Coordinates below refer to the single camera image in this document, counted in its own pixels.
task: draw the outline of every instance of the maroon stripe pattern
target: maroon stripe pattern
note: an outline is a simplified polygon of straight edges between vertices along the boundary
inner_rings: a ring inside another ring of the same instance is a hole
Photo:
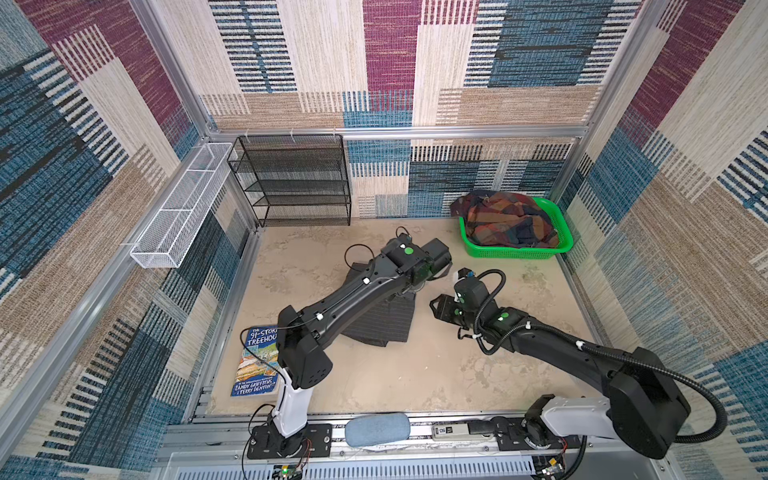
[[[638,147],[667,116],[742,4],[740,0],[696,0],[686,4],[630,103],[633,113],[647,123],[646,134],[633,135]]]
[[[421,0],[362,0],[368,90],[413,90]]]
[[[49,45],[98,25],[157,123],[163,125],[177,112],[180,102],[176,92],[128,0],[16,0],[16,3]]]

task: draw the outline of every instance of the woven textured wall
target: woven textured wall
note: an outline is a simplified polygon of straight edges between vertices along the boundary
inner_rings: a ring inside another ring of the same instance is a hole
[[[578,289],[613,346],[722,400],[676,445],[690,480],[768,478],[768,2],[673,0],[561,201]],[[711,409],[687,394],[687,431]]]
[[[0,404],[197,139],[128,0],[0,0]]]
[[[128,0],[0,0],[0,404],[197,132]],[[135,268],[0,478],[140,478],[246,237],[222,192],[184,266]]]
[[[225,187],[180,268],[136,266],[0,478],[146,478],[166,425],[182,419],[247,238]]]
[[[577,124],[641,0],[157,0],[222,129]]]
[[[346,141],[352,216],[447,217],[475,188],[549,195],[574,139]]]

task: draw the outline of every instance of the mounting plate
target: mounting plate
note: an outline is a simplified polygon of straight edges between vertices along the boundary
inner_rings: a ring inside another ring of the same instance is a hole
[[[312,442],[312,451],[310,455],[313,458],[329,457],[331,454],[331,438],[333,425],[330,423],[313,423],[307,425],[296,435],[308,438]],[[272,458],[281,458],[280,451],[283,449],[283,437],[270,431],[269,425],[262,425],[253,429],[253,440],[248,443],[246,458],[249,460],[267,460]],[[306,453],[306,442],[302,441],[299,449],[286,458],[301,458]]]
[[[521,425],[522,421],[522,417],[508,418],[499,416],[491,419],[491,422],[494,424],[496,443],[498,444],[498,449],[500,451],[531,451],[532,445],[525,441],[527,435],[525,428]],[[568,448],[570,449],[577,449],[581,446],[581,437],[577,435],[565,437],[565,440],[568,442]],[[554,445],[550,448],[559,449],[560,445]]]

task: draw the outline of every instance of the gray cloth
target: gray cloth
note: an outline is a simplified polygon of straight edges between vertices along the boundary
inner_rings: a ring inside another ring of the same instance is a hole
[[[365,263],[353,263],[352,266],[358,270],[366,268]],[[350,270],[344,283],[358,273]],[[374,346],[386,346],[387,342],[407,342],[415,308],[415,293],[384,299],[346,327],[342,335]]]
[[[411,420],[405,413],[365,415],[349,420],[344,440],[350,447],[370,447],[406,440],[411,436]]]

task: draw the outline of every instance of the book cover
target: book cover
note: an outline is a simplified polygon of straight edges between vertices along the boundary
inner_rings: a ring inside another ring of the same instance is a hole
[[[248,331],[245,344],[264,362],[279,369],[277,365],[277,325],[255,326]],[[254,359],[248,350],[243,349],[243,356],[237,367],[232,396],[259,395],[270,393],[277,387],[277,373]]]

